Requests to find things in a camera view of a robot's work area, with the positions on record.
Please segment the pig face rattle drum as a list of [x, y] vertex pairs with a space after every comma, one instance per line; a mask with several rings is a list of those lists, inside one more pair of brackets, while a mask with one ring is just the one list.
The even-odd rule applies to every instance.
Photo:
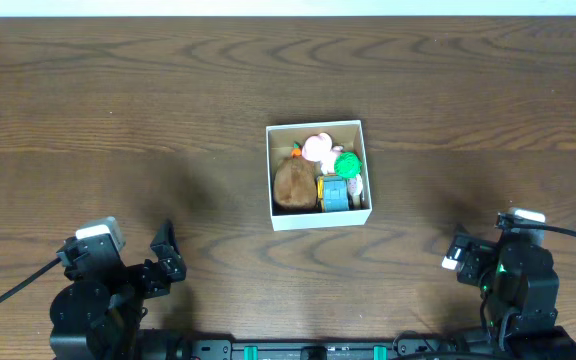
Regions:
[[364, 185], [363, 179], [360, 174], [353, 178], [347, 179], [347, 191], [350, 199], [352, 200], [352, 207], [357, 210], [361, 208], [361, 196], [363, 193]]

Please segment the brown plush capybara toy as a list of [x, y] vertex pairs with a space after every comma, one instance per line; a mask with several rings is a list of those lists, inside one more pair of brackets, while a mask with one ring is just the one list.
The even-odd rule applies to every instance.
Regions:
[[279, 165], [273, 181], [273, 200], [285, 211], [310, 211], [317, 205], [315, 164], [294, 143], [290, 156]]

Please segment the yellow grey toy truck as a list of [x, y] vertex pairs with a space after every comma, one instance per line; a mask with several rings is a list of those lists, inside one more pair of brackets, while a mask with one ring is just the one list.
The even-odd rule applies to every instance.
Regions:
[[348, 211], [347, 182], [340, 176], [322, 175], [317, 178], [317, 197], [321, 211]]

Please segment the green round toy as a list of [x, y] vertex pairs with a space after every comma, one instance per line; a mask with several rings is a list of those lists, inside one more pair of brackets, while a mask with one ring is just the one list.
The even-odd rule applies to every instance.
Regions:
[[362, 162], [353, 152], [342, 152], [334, 163], [334, 172], [344, 178], [355, 178], [361, 172]]

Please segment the white pink plush duck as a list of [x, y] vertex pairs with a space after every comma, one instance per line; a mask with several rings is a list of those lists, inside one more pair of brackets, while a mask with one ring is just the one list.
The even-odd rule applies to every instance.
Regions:
[[328, 133], [310, 136], [302, 147], [302, 157], [310, 162], [318, 163], [323, 175], [335, 173], [335, 162], [342, 152], [343, 147], [334, 145]]

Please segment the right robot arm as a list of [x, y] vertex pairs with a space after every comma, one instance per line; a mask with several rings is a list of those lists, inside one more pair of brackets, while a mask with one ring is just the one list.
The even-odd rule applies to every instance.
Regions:
[[481, 328], [455, 337], [460, 351], [512, 359], [576, 359], [576, 342], [556, 324], [559, 277], [541, 230], [504, 230], [498, 242], [458, 232], [442, 262], [477, 287]]

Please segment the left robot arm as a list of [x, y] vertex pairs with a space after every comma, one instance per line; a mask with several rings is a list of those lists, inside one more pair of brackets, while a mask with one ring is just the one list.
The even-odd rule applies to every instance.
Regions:
[[150, 249], [154, 261], [123, 263], [125, 239], [112, 217], [91, 221], [57, 251], [71, 284], [53, 300], [50, 347], [58, 359], [188, 359], [191, 349], [169, 330], [142, 330], [147, 299], [166, 296], [186, 278], [174, 226], [166, 220]]

